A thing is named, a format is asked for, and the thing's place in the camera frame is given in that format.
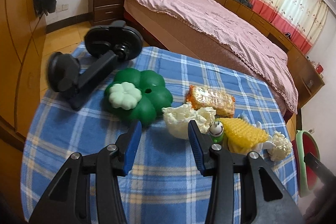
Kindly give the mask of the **small green white bottle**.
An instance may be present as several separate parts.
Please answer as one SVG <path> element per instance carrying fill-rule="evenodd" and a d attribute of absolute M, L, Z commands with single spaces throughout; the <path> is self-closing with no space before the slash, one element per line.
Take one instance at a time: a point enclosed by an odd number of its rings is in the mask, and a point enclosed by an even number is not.
<path fill-rule="evenodd" d="M 224 138 L 224 129 L 221 121 L 214 121 L 209 128 L 209 135 L 214 144 L 222 144 Z"/>

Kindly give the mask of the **long wooden cabinet desk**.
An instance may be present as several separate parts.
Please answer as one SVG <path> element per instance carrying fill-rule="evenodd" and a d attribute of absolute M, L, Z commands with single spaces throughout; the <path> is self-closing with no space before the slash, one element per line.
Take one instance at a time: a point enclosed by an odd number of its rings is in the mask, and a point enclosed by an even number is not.
<path fill-rule="evenodd" d="M 306 56 L 276 27 L 235 0 L 214 0 L 259 30 L 288 55 L 287 67 L 298 90 L 298 108 L 307 104 L 325 85 Z"/>

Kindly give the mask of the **green clover toy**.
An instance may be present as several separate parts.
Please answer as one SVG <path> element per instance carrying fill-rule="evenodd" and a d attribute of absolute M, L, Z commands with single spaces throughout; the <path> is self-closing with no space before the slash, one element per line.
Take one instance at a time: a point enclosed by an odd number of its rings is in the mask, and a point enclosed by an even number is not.
<path fill-rule="evenodd" d="M 155 71 L 126 68 L 116 73 L 104 91 L 108 112 L 123 122 L 138 120 L 143 127 L 162 116 L 162 109 L 173 103 L 165 80 Z"/>

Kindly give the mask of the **dark wooden nightstand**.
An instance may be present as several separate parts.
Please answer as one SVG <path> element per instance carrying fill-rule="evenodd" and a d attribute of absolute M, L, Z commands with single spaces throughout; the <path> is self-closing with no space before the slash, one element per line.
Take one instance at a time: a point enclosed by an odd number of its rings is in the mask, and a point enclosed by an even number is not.
<path fill-rule="evenodd" d="M 88 13 L 92 26 L 108 25 L 123 19 L 125 0 L 88 0 Z"/>

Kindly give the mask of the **wooden wardrobe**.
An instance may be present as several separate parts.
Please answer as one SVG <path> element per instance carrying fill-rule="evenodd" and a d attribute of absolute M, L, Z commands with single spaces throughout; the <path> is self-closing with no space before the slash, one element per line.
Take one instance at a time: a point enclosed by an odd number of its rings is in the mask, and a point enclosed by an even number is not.
<path fill-rule="evenodd" d="M 18 150 L 40 102 L 45 38 L 33 0 L 1 0 L 1 139 Z"/>

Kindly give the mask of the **floral cream red curtain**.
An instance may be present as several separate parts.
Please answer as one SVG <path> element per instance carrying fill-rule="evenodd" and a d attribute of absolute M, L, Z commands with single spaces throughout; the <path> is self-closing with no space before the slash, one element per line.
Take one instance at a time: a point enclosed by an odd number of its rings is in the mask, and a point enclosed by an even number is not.
<path fill-rule="evenodd" d="M 327 19 L 323 0 L 252 0 L 252 10 L 274 25 L 307 54 L 318 39 Z"/>

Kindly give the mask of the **white glove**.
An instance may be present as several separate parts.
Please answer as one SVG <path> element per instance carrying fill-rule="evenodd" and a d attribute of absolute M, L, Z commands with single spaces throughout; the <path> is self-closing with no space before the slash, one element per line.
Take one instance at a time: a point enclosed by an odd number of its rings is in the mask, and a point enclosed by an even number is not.
<path fill-rule="evenodd" d="M 257 122 L 255 125 L 251 124 L 245 113 L 239 114 L 238 118 L 248 125 L 247 129 L 243 132 L 244 143 L 251 143 L 247 148 L 260 152 L 262 149 L 272 150 L 276 147 L 273 137 L 262 129 L 260 122 Z"/>

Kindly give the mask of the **red cup on cabinet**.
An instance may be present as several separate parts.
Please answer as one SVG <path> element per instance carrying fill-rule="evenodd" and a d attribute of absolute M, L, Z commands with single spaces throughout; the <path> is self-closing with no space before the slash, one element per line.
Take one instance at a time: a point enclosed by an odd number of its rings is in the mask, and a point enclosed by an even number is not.
<path fill-rule="evenodd" d="M 318 64 L 316 67 L 316 71 L 318 74 L 321 74 L 323 72 L 323 66 L 321 64 Z"/>

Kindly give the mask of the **pink bed cover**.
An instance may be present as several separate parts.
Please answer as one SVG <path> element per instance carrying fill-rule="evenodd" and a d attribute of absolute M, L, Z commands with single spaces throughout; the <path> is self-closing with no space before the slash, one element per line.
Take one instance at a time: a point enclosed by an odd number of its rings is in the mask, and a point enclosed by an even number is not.
<path fill-rule="evenodd" d="M 228 46 L 233 57 L 225 57 L 218 64 L 255 76 L 267 82 L 276 92 L 283 113 L 297 112 L 298 91 L 287 67 L 288 56 L 254 26 L 211 0 L 210 11 L 203 32 Z"/>

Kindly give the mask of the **orange snack cracker packet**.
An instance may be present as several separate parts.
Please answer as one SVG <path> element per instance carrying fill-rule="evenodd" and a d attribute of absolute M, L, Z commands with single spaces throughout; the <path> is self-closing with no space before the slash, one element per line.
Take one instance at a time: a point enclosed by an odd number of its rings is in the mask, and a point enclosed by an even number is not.
<path fill-rule="evenodd" d="M 220 117 L 233 118 L 235 114 L 235 98 L 223 90 L 190 85 L 186 101 L 196 110 L 212 107 Z"/>

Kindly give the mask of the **dark wooden bed frame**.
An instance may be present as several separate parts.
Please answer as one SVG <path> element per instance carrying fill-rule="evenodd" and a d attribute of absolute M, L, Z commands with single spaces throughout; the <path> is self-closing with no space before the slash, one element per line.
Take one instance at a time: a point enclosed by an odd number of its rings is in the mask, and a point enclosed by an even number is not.
<path fill-rule="evenodd" d="M 228 46 L 203 32 L 211 0 L 125 0 L 125 18 L 145 40 L 160 47 L 215 64 L 233 57 Z"/>

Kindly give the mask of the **blue plaid table blanket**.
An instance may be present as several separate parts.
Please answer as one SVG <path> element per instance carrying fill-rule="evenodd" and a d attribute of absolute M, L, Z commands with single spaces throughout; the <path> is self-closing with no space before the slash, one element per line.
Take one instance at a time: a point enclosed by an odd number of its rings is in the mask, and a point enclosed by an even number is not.
<path fill-rule="evenodd" d="M 287 134 L 280 108 L 268 85 L 248 75 L 191 57 L 145 47 L 127 64 L 152 70 L 165 79 L 173 107 L 185 101 L 190 85 L 223 89 L 234 96 L 236 115 L 260 122 L 269 134 Z M 48 90 L 41 99 L 27 135 L 21 167 L 21 201 L 25 219 L 66 159 L 73 152 L 88 155 L 116 141 L 127 131 L 104 108 L 106 78 L 78 111 Z M 195 166 L 190 143 L 169 134 L 161 119 L 145 128 L 132 170 L 119 178 L 128 223 L 203 223 L 211 178 Z"/>

